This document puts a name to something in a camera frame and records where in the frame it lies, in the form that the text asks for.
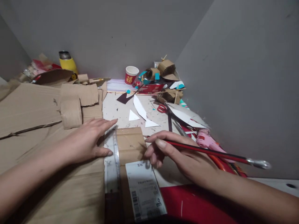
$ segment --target yellow bottle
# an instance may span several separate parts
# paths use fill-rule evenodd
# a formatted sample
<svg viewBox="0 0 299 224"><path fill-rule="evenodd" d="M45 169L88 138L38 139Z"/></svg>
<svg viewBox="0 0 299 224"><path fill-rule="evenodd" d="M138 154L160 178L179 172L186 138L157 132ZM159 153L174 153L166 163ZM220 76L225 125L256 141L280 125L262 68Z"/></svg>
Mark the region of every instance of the yellow bottle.
<svg viewBox="0 0 299 224"><path fill-rule="evenodd" d="M60 51L59 52L59 61L60 61L60 66L63 69L71 70L74 72L72 75L72 80L77 79L78 75L78 70L76 67L76 64L74 62L74 59L71 57L68 51Z"/></svg>

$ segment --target forearm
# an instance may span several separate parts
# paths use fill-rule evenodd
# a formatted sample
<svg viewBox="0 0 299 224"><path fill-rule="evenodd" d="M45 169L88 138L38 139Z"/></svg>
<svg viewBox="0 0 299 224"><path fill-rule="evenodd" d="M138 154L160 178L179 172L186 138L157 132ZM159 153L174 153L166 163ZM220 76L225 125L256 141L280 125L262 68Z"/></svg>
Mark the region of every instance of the forearm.
<svg viewBox="0 0 299 224"><path fill-rule="evenodd" d="M65 165L65 159L59 156L59 149L48 149L0 175L0 221Z"/></svg>
<svg viewBox="0 0 299 224"><path fill-rule="evenodd" d="M268 223L299 223L299 198L262 183L221 172L219 187L211 190Z"/></svg>

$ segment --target paper cup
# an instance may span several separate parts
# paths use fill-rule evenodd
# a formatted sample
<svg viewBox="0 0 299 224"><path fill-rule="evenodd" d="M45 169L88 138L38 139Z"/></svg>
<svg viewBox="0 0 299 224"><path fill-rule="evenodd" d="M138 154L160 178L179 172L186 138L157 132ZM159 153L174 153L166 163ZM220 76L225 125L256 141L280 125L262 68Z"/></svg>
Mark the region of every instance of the paper cup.
<svg viewBox="0 0 299 224"><path fill-rule="evenodd" d="M126 76L125 76L125 83L127 85L132 85L136 76L139 73L139 69L134 66L126 67Z"/></svg>

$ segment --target glue gun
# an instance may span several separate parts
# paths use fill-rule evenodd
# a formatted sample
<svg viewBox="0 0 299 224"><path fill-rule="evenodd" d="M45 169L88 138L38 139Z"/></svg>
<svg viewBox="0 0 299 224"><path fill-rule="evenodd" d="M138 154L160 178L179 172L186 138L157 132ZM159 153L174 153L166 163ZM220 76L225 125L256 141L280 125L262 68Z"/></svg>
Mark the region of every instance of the glue gun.
<svg viewBox="0 0 299 224"><path fill-rule="evenodd" d="M219 145L217 145L215 140L209 135L208 129L200 129L198 131L196 143L200 147L226 153ZM223 159L223 160L229 163L235 163L235 161L233 160L229 160L229 159Z"/></svg>

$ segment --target price tag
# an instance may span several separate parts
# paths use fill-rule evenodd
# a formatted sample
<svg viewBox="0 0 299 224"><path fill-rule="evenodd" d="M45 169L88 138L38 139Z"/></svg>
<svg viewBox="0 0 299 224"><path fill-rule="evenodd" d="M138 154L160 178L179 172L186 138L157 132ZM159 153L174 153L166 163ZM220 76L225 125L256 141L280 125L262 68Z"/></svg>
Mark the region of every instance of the price tag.
<svg viewBox="0 0 299 224"><path fill-rule="evenodd" d="M167 214L149 160L126 164L135 222Z"/></svg>

